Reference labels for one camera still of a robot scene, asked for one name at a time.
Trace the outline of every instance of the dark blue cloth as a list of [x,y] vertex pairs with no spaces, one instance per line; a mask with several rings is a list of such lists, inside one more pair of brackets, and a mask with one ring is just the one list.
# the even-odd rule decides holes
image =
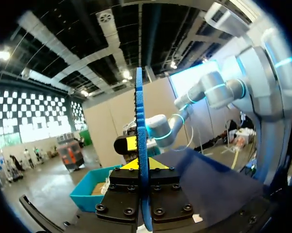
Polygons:
[[154,159],[180,173],[180,185],[206,227],[227,218],[263,193],[260,182],[192,149],[171,150]]

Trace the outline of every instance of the yellow cable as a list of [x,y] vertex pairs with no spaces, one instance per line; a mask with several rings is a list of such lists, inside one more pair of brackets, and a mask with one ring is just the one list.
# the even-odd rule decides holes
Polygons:
[[233,160],[233,164],[232,164],[232,166],[231,166],[231,169],[234,169],[235,164],[237,163],[237,160],[238,160],[238,155],[239,155],[239,150],[237,150],[237,151],[235,152],[235,156],[234,156],[234,160]]

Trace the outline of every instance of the checkered window pattern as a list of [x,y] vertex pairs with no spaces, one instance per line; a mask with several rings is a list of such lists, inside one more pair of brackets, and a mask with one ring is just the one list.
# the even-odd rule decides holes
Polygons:
[[74,121],[74,125],[76,130],[84,130],[87,128],[83,109],[80,103],[71,102],[71,109],[72,109],[72,118]]
[[65,99],[0,90],[0,135],[19,133],[22,142],[71,132]]

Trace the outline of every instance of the yellow triangle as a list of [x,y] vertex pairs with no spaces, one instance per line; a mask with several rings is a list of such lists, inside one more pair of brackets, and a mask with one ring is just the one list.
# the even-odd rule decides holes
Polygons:
[[[155,169],[157,167],[160,169],[168,169],[167,166],[159,163],[157,160],[154,160],[153,158],[149,158],[149,167],[150,169]],[[139,169],[138,159],[134,159],[132,162],[121,167],[121,169],[130,169],[130,168]]]

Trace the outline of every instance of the cardboard box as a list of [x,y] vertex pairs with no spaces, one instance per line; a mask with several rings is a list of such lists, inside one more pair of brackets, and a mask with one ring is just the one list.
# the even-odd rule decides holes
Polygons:
[[101,195],[101,191],[102,191],[102,187],[103,185],[105,184],[105,182],[103,183],[98,183],[95,188],[93,189],[93,192],[92,192],[92,196],[95,196],[95,195]]

